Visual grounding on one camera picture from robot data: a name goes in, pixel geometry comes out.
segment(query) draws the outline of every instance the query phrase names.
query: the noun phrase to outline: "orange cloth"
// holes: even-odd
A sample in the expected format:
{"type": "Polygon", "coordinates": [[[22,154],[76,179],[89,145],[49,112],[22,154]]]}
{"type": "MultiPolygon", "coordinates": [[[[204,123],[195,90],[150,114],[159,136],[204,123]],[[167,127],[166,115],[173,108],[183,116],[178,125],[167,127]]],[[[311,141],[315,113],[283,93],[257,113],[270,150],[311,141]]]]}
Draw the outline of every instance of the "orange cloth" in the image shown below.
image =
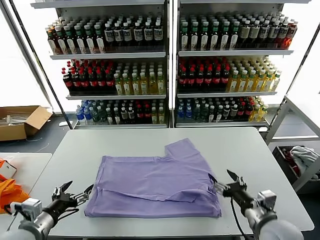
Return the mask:
{"type": "Polygon", "coordinates": [[[29,195],[22,190],[21,185],[15,183],[14,179],[0,182],[0,214],[6,213],[4,211],[5,205],[12,202],[22,203],[29,198],[29,195]]]}

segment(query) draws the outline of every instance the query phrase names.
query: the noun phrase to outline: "purple t-shirt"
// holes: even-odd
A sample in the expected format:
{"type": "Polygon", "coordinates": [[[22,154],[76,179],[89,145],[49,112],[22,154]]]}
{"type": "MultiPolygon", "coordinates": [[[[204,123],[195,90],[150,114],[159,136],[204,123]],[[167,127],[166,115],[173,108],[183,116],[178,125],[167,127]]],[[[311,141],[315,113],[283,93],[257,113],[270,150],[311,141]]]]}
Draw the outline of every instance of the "purple t-shirt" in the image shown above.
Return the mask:
{"type": "Polygon", "coordinates": [[[87,217],[221,217],[213,174],[188,138],[166,156],[103,156],[84,213],[87,217]]]}

